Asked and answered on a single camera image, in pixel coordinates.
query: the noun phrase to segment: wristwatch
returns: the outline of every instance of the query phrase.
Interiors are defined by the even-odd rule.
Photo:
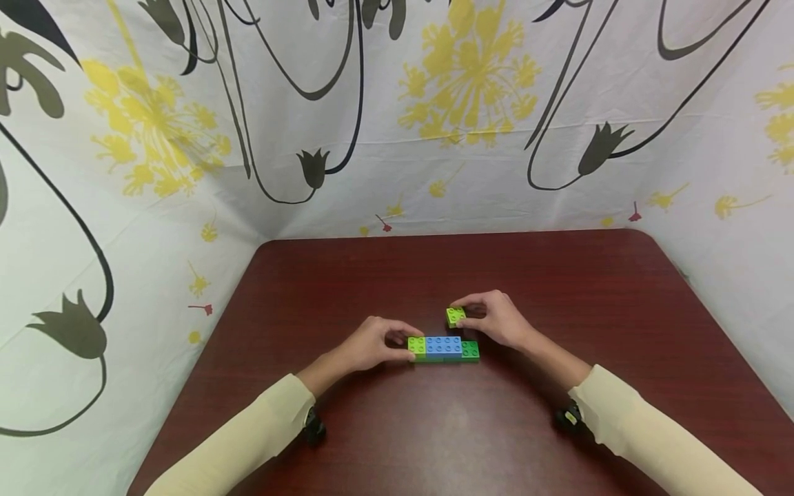
[[[322,423],[314,407],[309,408],[309,413],[306,415],[306,421],[303,422],[303,435],[306,437],[306,442],[312,448],[320,445],[322,440],[326,438],[326,425]]]

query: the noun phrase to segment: green lego brick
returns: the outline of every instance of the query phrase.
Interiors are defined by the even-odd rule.
[[[443,358],[433,358],[428,356],[417,356],[414,363],[444,363]]]
[[[425,338],[423,337],[408,337],[408,351],[416,355],[416,358],[424,358],[426,353]]]
[[[453,306],[447,309],[447,325],[450,329],[455,327],[455,324],[462,318],[466,318],[466,312],[459,306]]]
[[[461,356],[455,358],[444,358],[445,362],[479,362],[480,347],[476,341],[461,341]]]

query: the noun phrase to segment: cloth wall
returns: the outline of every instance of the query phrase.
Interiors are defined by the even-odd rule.
[[[0,2],[4,494],[124,494],[288,237],[641,229],[794,412],[787,2],[381,3]]]

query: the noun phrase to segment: left hand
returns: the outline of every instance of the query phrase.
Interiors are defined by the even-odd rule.
[[[350,371],[365,371],[387,361],[413,361],[415,356],[408,350],[389,348],[386,345],[386,340],[404,344],[409,336],[424,336],[424,334],[403,321],[367,317],[367,320],[331,353],[345,363]]]

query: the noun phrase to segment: wooden table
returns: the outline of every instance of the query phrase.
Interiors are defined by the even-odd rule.
[[[129,490],[140,495],[262,390],[369,314],[426,334],[498,288],[542,332],[601,363],[766,496],[794,491],[794,425],[645,234],[628,230],[276,241],[261,247]],[[379,367],[322,398],[302,439],[234,494],[663,494],[587,435],[565,396],[481,336],[480,363]]]

